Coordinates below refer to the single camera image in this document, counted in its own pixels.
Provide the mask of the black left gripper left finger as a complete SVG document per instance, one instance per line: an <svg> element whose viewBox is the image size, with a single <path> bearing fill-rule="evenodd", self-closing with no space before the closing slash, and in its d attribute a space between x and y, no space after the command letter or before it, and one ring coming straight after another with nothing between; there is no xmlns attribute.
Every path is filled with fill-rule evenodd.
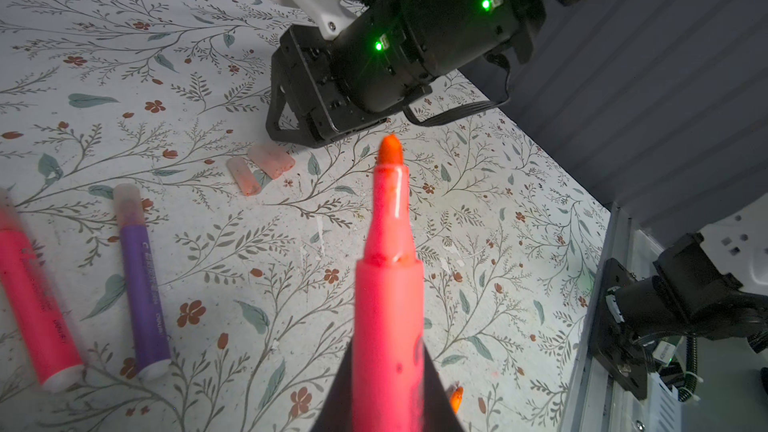
<svg viewBox="0 0 768 432"><path fill-rule="evenodd" d="M311 432L351 431L352 348L348 347Z"/></svg>

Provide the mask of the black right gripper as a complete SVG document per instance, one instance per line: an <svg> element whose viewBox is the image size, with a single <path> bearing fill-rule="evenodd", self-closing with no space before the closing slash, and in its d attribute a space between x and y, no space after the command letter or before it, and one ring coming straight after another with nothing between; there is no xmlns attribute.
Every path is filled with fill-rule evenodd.
<svg viewBox="0 0 768 432"><path fill-rule="evenodd" d="M266 119L276 142L321 148L380 126L386 119L432 92L419 85L383 112L354 104L331 72L331 43L317 27L294 24L272 55L271 101Z"/></svg>

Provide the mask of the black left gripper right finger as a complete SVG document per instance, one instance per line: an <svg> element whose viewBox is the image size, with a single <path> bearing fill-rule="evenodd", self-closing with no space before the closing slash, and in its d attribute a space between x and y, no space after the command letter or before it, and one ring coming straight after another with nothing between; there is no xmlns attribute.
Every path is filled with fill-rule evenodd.
<svg viewBox="0 0 768 432"><path fill-rule="evenodd" d="M464 429L451 408L446 390L426 347L423 347L423 354L422 430L424 432L463 432Z"/></svg>

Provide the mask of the red-pink highlighter pen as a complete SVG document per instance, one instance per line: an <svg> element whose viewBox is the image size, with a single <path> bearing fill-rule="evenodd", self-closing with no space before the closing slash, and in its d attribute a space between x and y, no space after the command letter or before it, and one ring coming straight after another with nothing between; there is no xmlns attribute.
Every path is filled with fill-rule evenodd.
<svg viewBox="0 0 768 432"><path fill-rule="evenodd" d="M424 266L410 223L409 169L394 135L373 171L372 218L355 270L354 431L419 431L423 423Z"/></svg>

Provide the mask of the purple highlighter pen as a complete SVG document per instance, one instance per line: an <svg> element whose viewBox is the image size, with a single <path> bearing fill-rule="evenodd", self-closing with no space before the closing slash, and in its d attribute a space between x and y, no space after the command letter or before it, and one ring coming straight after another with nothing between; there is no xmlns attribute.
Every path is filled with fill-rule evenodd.
<svg viewBox="0 0 768 432"><path fill-rule="evenodd" d="M138 377L152 381L168 372L172 359L142 198L136 186L120 184L113 202Z"/></svg>

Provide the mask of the pink highlighter pen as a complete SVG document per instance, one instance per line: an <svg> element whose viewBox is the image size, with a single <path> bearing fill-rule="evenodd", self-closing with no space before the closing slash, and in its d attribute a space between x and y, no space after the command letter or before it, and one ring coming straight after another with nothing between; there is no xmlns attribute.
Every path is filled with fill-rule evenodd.
<svg viewBox="0 0 768 432"><path fill-rule="evenodd" d="M74 385L84 363L22 221L1 191L1 284L41 387Z"/></svg>

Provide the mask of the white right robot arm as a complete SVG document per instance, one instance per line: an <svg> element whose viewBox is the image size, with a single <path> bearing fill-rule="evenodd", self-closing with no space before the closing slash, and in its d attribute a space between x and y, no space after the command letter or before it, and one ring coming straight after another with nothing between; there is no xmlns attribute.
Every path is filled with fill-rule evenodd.
<svg viewBox="0 0 768 432"><path fill-rule="evenodd" d="M272 57L266 130L320 148L376 127L442 76L478 57L508 69L530 60L543 0L271 0L303 11ZM556 0L572 5L580 0Z"/></svg>

